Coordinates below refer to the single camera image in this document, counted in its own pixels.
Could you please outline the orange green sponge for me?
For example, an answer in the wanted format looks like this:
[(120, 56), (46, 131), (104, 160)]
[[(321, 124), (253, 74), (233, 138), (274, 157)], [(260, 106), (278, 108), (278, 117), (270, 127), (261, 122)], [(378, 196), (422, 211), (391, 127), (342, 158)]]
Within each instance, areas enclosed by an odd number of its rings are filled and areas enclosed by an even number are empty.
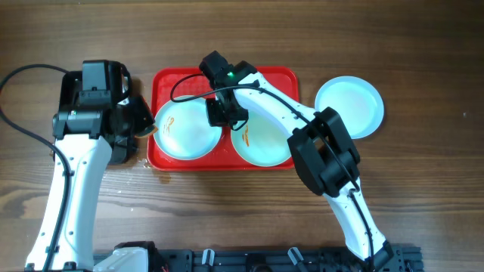
[(156, 133), (157, 131), (158, 131), (158, 127), (156, 127), (155, 125), (150, 125), (150, 126), (146, 127), (143, 131), (137, 133), (135, 135), (135, 137), (136, 138), (148, 138), (152, 134)]

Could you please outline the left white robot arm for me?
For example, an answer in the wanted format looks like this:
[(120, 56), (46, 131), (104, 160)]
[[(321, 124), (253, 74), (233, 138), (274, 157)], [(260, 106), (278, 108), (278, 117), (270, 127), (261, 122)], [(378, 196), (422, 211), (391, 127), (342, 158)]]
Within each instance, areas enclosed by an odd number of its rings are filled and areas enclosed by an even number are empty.
[(136, 153), (154, 118), (126, 66), (86, 60), (64, 75), (52, 121), (54, 174), (26, 271), (92, 271), (95, 214), (104, 172)]

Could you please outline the light blue plate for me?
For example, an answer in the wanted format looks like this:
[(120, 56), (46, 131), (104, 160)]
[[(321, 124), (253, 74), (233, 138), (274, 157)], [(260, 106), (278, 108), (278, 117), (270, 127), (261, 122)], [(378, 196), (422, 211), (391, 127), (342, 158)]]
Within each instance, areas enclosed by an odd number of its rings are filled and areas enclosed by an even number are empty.
[(247, 123), (231, 131), (231, 142), (237, 154), (252, 165), (272, 167), (290, 158), (285, 134), (257, 113), (249, 112)]
[(221, 127), (212, 127), (204, 98), (175, 103), (169, 100), (155, 116), (157, 146), (168, 156), (195, 160), (210, 153), (222, 136)]
[(338, 76), (324, 83), (315, 97), (315, 109), (338, 112), (352, 139), (366, 138), (383, 122), (384, 104), (378, 90), (355, 76)]

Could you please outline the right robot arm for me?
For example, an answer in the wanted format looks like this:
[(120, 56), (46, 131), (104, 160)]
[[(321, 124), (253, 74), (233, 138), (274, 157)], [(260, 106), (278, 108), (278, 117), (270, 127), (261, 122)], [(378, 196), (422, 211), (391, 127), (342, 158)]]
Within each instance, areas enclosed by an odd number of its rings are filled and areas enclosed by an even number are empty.
[(238, 130), (250, 113), (264, 116), (280, 129), (300, 180), (326, 198), (343, 230), (348, 250), (379, 271), (393, 257), (378, 230), (361, 191), (359, 153), (336, 110), (317, 111), (271, 85), (257, 68), (241, 61), (230, 64), (213, 51), (199, 69), (207, 78), (207, 116), (212, 127)]

